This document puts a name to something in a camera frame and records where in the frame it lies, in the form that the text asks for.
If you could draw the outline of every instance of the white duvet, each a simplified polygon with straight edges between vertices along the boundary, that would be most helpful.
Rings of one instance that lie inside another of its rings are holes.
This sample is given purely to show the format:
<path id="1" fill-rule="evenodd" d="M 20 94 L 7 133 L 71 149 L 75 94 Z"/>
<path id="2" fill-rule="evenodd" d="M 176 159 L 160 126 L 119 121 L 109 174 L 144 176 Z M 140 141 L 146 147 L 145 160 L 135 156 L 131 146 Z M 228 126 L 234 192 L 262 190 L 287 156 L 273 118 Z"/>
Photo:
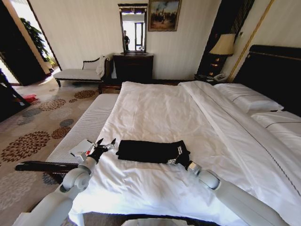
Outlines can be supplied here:
<path id="1" fill-rule="evenodd" d="M 301 222 L 300 160 L 207 83 L 124 82 L 100 138 L 116 138 L 116 148 L 101 156 L 88 188 L 74 200 L 69 215 L 78 224 L 80 214 L 91 211 L 245 224 L 183 166 L 118 160 L 122 139 L 184 140 L 191 160 L 262 200 L 287 223 Z"/>

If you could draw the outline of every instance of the person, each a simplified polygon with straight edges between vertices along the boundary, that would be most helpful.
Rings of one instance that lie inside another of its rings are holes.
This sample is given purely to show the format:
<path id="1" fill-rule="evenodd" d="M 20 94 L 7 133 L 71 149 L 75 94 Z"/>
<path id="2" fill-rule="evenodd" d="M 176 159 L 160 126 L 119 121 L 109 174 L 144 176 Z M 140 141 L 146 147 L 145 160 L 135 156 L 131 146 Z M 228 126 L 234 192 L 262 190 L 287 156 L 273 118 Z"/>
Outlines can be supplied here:
<path id="1" fill-rule="evenodd" d="M 124 43 L 126 46 L 126 51 L 128 51 L 128 45 L 130 44 L 130 39 L 129 37 L 127 37 L 127 31 L 123 31 L 123 34 L 124 34 Z"/>

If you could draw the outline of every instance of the lamp shade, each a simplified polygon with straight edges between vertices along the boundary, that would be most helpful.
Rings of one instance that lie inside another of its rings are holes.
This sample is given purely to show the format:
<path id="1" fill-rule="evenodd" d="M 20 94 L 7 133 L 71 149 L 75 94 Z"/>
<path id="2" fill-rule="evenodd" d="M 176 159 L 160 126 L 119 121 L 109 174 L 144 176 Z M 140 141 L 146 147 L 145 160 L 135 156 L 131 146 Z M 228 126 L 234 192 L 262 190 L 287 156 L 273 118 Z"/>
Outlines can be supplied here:
<path id="1" fill-rule="evenodd" d="M 209 53 L 216 55 L 232 55 L 234 53 L 234 39 L 235 34 L 222 34 Z"/>

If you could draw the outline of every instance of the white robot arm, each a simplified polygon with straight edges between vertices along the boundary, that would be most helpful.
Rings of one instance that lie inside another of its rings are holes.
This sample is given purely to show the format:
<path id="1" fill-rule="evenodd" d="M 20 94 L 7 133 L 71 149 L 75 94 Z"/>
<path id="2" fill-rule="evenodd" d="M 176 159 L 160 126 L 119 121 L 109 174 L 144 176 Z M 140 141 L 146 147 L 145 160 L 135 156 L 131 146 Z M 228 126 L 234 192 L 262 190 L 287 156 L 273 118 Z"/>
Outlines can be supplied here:
<path id="1" fill-rule="evenodd" d="M 96 148 L 78 168 L 65 176 L 62 184 L 47 195 L 31 213 L 22 213 L 13 226 L 59 226 L 67 217 L 78 193 L 84 191 L 93 170 L 103 152 L 114 147 L 111 144 Z M 202 170 L 190 161 L 186 170 L 196 175 L 229 209 L 251 226 L 288 226 L 271 207 L 256 199 L 236 185 L 223 180 L 210 170 Z"/>
<path id="2" fill-rule="evenodd" d="M 68 172 L 60 186 L 48 194 L 32 212 L 21 213 L 13 226 L 60 226 L 68 216 L 75 197 L 88 187 L 100 156 L 114 148 L 115 140 L 108 145 L 100 145 L 101 142 L 102 139 L 97 142 L 94 152 L 78 168 Z"/>
<path id="3" fill-rule="evenodd" d="M 187 171 L 195 174 L 230 210 L 251 226 L 288 226 L 270 206 L 226 181 L 210 170 L 190 162 Z"/>

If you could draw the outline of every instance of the wooden dresser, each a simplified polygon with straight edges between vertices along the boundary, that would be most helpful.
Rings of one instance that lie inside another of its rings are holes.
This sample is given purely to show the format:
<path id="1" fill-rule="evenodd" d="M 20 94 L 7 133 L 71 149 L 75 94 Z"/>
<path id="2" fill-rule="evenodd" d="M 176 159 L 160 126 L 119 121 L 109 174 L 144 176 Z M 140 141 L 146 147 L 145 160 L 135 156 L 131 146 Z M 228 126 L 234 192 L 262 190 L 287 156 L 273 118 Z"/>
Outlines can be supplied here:
<path id="1" fill-rule="evenodd" d="M 115 54 L 113 56 L 116 76 L 120 81 L 135 81 L 149 83 L 152 79 L 154 55 L 143 54 Z"/>

